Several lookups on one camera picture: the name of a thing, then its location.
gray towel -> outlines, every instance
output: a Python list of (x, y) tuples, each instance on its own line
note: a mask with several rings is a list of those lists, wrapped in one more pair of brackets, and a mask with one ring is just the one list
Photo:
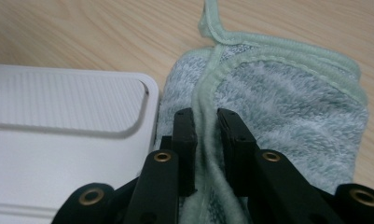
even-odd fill
[(261, 148), (282, 152), (315, 187), (333, 193), (350, 183), (367, 97), (351, 59), (327, 49), (222, 28), (216, 1), (199, 24), (213, 48), (183, 55), (159, 107), (156, 148), (171, 135), (173, 114), (192, 107), (198, 135), (197, 192), (182, 200), (180, 223), (249, 223), (245, 199), (224, 174), (218, 107), (237, 112)]

mounting hole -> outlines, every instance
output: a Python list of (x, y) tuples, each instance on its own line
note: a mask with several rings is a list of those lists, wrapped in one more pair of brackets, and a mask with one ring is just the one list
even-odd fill
[(356, 201), (366, 206), (374, 207), (374, 195), (362, 190), (362, 189), (351, 189), (350, 195)]
[(321, 216), (320, 214), (310, 214), (309, 220), (314, 224), (326, 224), (328, 220), (325, 217)]
[(279, 161), (281, 158), (274, 152), (264, 152), (262, 157), (267, 161)]
[(154, 224), (157, 221), (157, 215), (153, 213), (143, 213), (140, 216), (140, 223), (143, 224)]
[(79, 203), (82, 205), (92, 205), (99, 202), (103, 197), (104, 191), (102, 189), (87, 189), (79, 196)]
[(172, 155), (170, 155), (167, 152), (160, 152), (155, 154), (155, 161), (169, 161), (172, 158)]

light wood surface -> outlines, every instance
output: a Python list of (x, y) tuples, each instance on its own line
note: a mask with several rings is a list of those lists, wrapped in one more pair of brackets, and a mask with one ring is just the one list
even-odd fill
[[(374, 0), (219, 1), (226, 29), (291, 38), (355, 59), (370, 118), (354, 181), (374, 189)], [(163, 89), (187, 50), (212, 46), (203, 2), (1, 0), (0, 63), (142, 72)]]

towel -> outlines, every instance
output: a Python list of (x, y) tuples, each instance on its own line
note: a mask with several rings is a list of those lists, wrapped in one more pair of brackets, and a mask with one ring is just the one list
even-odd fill
[(367, 125), (360, 69), (335, 51), (269, 35), (229, 32), (217, 2), (199, 23), (214, 47), (186, 52), (173, 66), (159, 106), (158, 149), (173, 115), (192, 107), (197, 191), (180, 200), (180, 223), (250, 223), (246, 199), (224, 176), (216, 110), (237, 112), (260, 148), (282, 152), (315, 187), (333, 193), (353, 178)]

white plastic lid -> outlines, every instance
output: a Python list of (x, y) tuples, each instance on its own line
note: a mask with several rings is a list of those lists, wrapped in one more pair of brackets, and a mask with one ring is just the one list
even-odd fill
[(158, 101), (142, 74), (0, 65), (0, 222), (50, 223), (79, 187), (137, 177)]

